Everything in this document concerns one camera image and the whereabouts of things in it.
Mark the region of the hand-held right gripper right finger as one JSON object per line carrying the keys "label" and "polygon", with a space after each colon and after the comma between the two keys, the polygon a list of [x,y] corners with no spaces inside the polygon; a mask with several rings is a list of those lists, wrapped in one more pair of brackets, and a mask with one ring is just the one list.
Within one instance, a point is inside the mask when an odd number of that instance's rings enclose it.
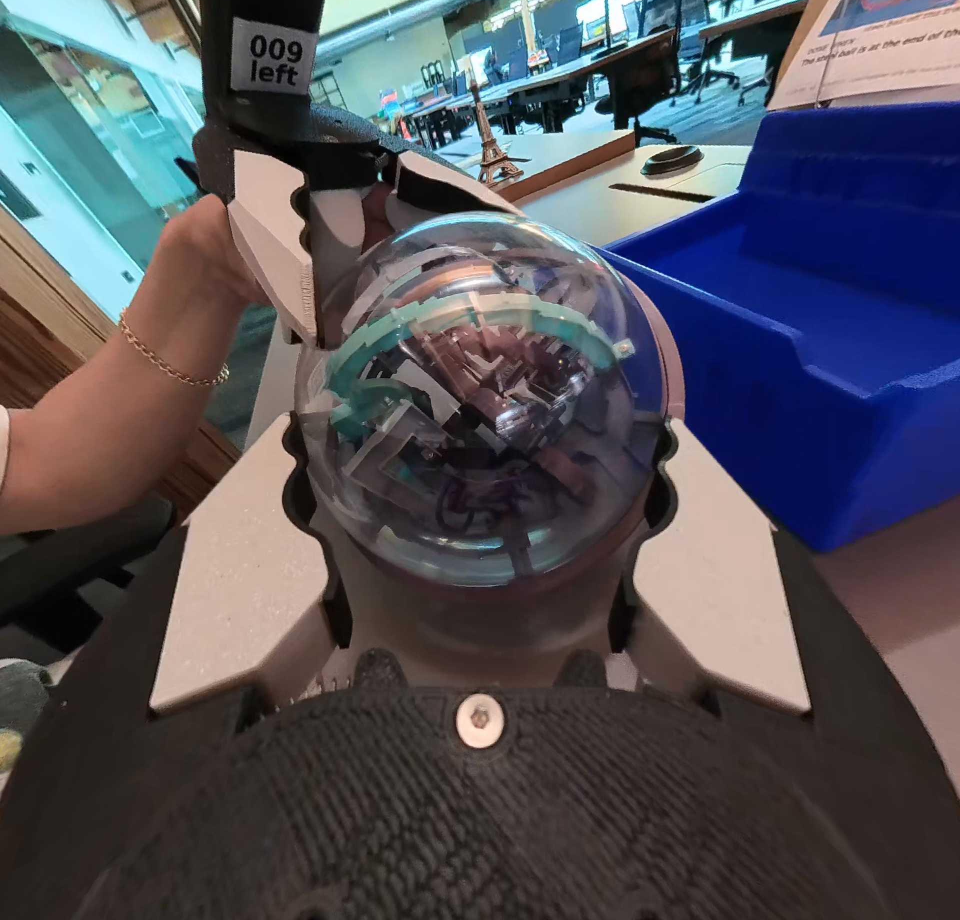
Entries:
{"label": "hand-held right gripper right finger", "polygon": [[608,563],[609,686],[807,714],[775,526],[681,419],[642,418],[633,433],[650,472],[639,524]]}

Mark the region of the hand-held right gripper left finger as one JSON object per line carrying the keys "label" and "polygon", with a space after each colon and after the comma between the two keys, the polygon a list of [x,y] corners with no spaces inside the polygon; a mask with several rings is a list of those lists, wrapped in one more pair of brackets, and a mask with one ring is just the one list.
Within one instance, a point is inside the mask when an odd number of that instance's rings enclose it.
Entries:
{"label": "hand-held right gripper left finger", "polygon": [[279,416],[185,523],[156,713],[245,686],[283,709],[352,684],[323,605],[323,547],[282,502],[296,467],[283,444],[293,425],[292,412]]}

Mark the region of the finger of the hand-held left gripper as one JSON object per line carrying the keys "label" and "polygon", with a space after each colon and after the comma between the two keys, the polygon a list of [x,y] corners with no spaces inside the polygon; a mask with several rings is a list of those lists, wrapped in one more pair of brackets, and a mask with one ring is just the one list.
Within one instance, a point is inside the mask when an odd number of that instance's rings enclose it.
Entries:
{"label": "finger of the hand-held left gripper", "polygon": [[282,324],[310,347],[322,345],[313,260],[295,205],[304,172],[270,154],[234,148],[233,198],[226,209],[234,243]]}
{"label": "finger of the hand-held left gripper", "polygon": [[474,212],[525,216],[500,194],[431,156],[405,150],[393,160],[393,219],[429,219]]}

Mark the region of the clear plastic maze ball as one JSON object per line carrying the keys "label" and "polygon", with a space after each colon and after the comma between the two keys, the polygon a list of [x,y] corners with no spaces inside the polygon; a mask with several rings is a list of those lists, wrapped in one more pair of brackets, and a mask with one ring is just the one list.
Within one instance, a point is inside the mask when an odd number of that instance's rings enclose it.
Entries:
{"label": "clear plastic maze ball", "polygon": [[306,475],[370,559],[442,586],[559,577],[642,525],[664,350],[639,292],[522,216],[432,218],[324,295],[294,404]]}

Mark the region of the person's left hand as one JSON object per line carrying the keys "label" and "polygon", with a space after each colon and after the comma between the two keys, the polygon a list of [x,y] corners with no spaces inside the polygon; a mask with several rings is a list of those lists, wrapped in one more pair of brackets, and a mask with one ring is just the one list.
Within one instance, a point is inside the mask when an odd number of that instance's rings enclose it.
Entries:
{"label": "person's left hand", "polygon": [[230,224],[213,194],[171,219],[122,314],[130,342],[189,383],[220,381],[242,314],[268,302]]}

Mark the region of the small tower model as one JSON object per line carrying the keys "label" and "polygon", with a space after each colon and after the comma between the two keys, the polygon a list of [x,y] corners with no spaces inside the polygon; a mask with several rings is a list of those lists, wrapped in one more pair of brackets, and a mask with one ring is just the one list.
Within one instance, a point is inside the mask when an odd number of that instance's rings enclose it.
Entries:
{"label": "small tower model", "polygon": [[481,101],[476,79],[470,82],[470,91],[474,101],[474,115],[481,138],[482,155],[478,181],[492,188],[495,184],[515,180],[523,176],[523,170],[511,159],[498,144],[492,134],[489,118]]}

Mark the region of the black round desk grommet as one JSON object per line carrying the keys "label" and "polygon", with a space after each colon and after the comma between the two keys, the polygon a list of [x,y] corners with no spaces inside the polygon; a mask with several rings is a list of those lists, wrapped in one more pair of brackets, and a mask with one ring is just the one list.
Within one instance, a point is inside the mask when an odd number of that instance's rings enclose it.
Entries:
{"label": "black round desk grommet", "polygon": [[672,146],[649,156],[641,169],[645,177],[666,177],[690,170],[704,158],[699,146]]}

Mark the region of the patterned cloth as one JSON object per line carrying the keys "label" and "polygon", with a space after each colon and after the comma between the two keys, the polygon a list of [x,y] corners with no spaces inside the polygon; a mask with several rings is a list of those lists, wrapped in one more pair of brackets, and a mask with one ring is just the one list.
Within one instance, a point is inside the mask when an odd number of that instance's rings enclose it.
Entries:
{"label": "patterned cloth", "polygon": [[22,659],[1,660],[1,782],[14,768],[27,735],[54,686],[42,665]]}

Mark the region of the black office chair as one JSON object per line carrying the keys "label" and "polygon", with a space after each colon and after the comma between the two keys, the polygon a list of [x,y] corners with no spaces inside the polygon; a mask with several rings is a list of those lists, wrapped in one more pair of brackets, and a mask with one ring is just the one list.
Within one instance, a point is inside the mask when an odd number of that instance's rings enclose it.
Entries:
{"label": "black office chair", "polygon": [[718,48],[711,47],[700,37],[702,28],[712,21],[710,0],[681,0],[680,25],[678,34],[678,64],[687,66],[686,83],[681,83],[670,100],[674,106],[683,95],[695,93],[695,103],[699,103],[703,90],[716,79],[726,79],[732,89],[740,87],[738,75],[732,72],[718,71],[712,67],[711,60]]}

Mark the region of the blue plastic bin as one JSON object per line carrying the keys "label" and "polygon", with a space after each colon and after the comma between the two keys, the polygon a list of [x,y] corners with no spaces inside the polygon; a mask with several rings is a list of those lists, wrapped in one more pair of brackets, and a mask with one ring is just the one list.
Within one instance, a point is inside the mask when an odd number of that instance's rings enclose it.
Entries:
{"label": "blue plastic bin", "polygon": [[959,107],[757,133],[735,192],[601,252],[672,332],[690,431],[831,552],[958,494]]}

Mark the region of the printed instruction sheet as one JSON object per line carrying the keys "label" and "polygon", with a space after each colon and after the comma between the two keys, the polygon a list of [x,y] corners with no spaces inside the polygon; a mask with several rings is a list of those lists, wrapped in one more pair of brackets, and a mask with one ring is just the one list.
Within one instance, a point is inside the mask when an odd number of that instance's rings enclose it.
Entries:
{"label": "printed instruction sheet", "polygon": [[772,111],[958,101],[959,0],[809,0]]}

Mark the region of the round grey duct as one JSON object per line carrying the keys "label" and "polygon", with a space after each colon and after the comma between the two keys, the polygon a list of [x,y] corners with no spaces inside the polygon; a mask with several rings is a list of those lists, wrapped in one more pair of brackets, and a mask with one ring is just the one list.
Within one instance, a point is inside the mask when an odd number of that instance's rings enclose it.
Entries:
{"label": "round grey duct", "polygon": [[355,20],[345,26],[321,26],[316,55],[318,62],[328,64],[345,54],[370,43],[385,41],[399,30],[407,29],[435,17],[443,17],[475,2],[488,0],[409,0]]}

